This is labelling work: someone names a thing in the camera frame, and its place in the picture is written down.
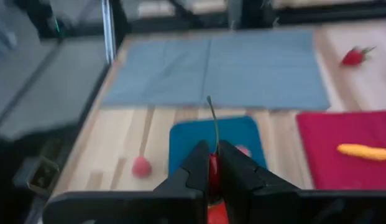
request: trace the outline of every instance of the red ball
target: red ball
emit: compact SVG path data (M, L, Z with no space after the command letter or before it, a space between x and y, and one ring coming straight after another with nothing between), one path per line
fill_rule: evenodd
M148 177L151 174L151 165L148 160L143 156L136 158L132 166L132 174L139 179Z

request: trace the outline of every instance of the wooden surface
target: wooden surface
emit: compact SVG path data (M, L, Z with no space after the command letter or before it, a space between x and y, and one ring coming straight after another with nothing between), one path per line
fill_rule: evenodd
M127 46L136 39L194 38L202 34L129 37L102 87L55 189L152 190L167 177L168 135L175 123L209 118L201 108L119 108L105 110L100 101L126 59ZM330 111L386 109L386 21L315 27L314 45ZM377 46L361 68L342 68L340 59L354 46ZM249 114L258 123L269 169L291 183L313 187L297 132L298 111L216 110L222 116ZM144 155L153 173L138 180L131 175L133 160Z

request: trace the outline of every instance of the strawberry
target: strawberry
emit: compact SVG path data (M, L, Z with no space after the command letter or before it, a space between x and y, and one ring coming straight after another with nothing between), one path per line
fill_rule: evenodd
M359 49L358 47L354 47L351 49L343 58L341 64L347 66L358 66L363 61L366 60L365 55L369 53L371 50L374 50L375 47L366 47L364 49Z

